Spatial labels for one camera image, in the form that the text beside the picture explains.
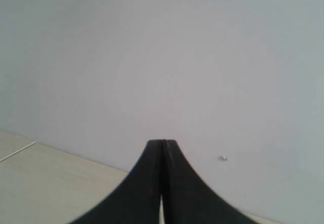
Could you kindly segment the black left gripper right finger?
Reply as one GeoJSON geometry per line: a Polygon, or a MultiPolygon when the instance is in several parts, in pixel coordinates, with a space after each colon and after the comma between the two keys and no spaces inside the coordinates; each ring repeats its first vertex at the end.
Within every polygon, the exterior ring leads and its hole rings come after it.
{"type": "Polygon", "coordinates": [[[160,180],[165,223],[253,223],[200,178],[175,140],[165,140],[162,149],[160,180]]]}

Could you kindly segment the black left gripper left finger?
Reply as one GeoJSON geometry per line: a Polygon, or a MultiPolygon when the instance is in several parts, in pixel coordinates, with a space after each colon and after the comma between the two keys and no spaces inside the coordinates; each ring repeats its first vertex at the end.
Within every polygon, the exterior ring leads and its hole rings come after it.
{"type": "Polygon", "coordinates": [[[123,181],[72,223],[159,223],[162,143],[163,140],[149,140],[123,181]]]}

